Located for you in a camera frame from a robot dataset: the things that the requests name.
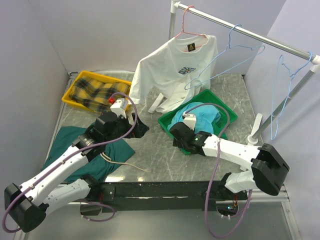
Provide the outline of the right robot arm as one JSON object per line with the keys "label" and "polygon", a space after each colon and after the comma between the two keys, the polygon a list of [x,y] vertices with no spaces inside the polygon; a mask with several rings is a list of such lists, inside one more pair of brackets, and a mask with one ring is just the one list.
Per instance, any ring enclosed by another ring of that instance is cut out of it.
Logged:
{"label": "right robot arm", "polygon": [[231,173],[219,186],[219,195],[228,200],[244,190],[259,189],[277,196],[290,170],[289,165],[270,144],[251,146],[236,143],[199,131],[195,133],[185,123],[178,122],[170,128],[173,146],[192,154],[216,157],[244,168],[240,173]]}

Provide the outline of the light blue t shirt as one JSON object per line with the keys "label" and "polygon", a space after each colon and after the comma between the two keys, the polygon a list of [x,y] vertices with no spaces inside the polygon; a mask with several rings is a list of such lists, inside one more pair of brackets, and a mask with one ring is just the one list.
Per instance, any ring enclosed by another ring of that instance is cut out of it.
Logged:
{"label": "light blue t shirt", "polygon": [[[171,123],[167,126],[167,129],[170,130],[170,128],[177,122],[183,122],[183,113],[196,106],[199,106],[200,104],[201,102],[191,102],[182,109],[178,110],[172,118]],[[194,110],[191,110],[190,114],[194,114],[196,117],[194,130],[195,133],[203,131],[213,134],[214,128],[212,123],[218,122],[221,118],[219,110],[213,105],[202,105]]]}

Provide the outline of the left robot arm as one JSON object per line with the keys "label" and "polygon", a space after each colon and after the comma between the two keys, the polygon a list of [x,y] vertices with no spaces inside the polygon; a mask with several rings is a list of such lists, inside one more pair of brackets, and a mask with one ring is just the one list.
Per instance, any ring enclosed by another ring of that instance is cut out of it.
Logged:
{"label": "left robot arm", "polygon": [[134,122],[130,124],[122,115],[111,111],[102,113],[45,170],[21,185],[8,185],[4,190],[3,230],[12,233],[6,226],[6,218],[10,216],[19,230],[28,233],[38,227],[47,215],[77,200],[105,207],[102,203],[94,202],[100,194],[100,187],[98,181],[89,174],[64,187],[59,188],[58,185],[102,154],[107,144],[123,138],[142,138],[149,127],[142,123],[136,113],[132,117]]}

